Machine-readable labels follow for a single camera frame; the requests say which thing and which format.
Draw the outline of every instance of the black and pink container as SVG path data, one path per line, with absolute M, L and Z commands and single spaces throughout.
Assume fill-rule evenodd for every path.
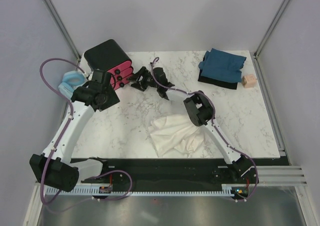
M 131 59 L 113 39 L 87 50 L 84 58 L 91 69 L 108 71 L 114 75 L 115 81 L 111 78 L 110 83 L 114 85 L 115 82 L 115 90 L 129 83 L 127 78 L 134 71 Z

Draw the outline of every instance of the metal floor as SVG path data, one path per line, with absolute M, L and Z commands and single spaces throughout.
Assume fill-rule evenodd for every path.
M 61 210 L 85 196 L 58 196 L 50 206 Z M 294 188 L 257 188 L 248 202 L 220 197 L 131 196 L 120 201 L 87 201 L 61 214 L 42 209 L 38 226 L 304 226 Z

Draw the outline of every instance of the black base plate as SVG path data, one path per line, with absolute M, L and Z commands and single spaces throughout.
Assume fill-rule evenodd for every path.
M 121 169 L 133 179 L 132 191 L 170 192 L 170 191 L 220 191 L 221 184 L 255 183 L 255 171 L 252 168 L 243 178 L 235 181 L 223 159 L 107 159 L 107 171 Z M 289 165 L 287 157 L 278 159 L 255 159 L 257 166 Z M 109 176 L 100 179 L 87 179 L 86 183 L 109 183 Z M 112 175 L 115 191 L 127 191 L 129 179 L 120 173 Z

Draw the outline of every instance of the black cloth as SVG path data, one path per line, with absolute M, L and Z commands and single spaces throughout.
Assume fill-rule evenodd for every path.
M 203 76 L 201 76 L 201 72 L 202 72 L 202 70 L 200 70 L 200 72 L 199 72 L 199 78 L 198 78 L 199 82 L 213 84 L 213 85 L 216 85 L 216 86 L 219 86 L 219 87 L 224 87 L 224 88 L 233 89 L 233 90 L 237 89 L 237 86 L 238 86 L 237 82 L 235 82 L 235 83 L 223 82 L 223 81 L 219 81 L 219 80 L 216 80 L 216 79 L 203 77 Z

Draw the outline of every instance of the small wooden block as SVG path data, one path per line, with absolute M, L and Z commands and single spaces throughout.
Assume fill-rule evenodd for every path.
M 254 87 L 257 83 L 256 77 L 254 74 L 245 75 L 242 77 L 241 81 L 244 88 Z

